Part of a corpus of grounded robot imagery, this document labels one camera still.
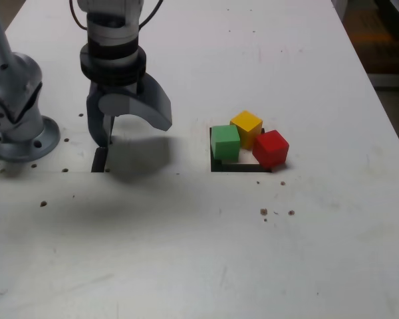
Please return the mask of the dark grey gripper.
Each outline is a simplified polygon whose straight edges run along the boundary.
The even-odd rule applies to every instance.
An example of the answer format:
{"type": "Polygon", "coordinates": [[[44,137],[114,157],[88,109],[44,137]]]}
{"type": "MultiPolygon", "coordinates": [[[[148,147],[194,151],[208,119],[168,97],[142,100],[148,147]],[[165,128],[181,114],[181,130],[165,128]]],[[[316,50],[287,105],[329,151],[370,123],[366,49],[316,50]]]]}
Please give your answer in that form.
{"type": "Polygon", "coordinates": [[[88,131],[102,148],[112,143],[113,116],[137,116],[161,131],[168,131],[172,126],[170,99],[148,73],[128,86],[107,86],[91,80],[86,114],[88,131]]]}

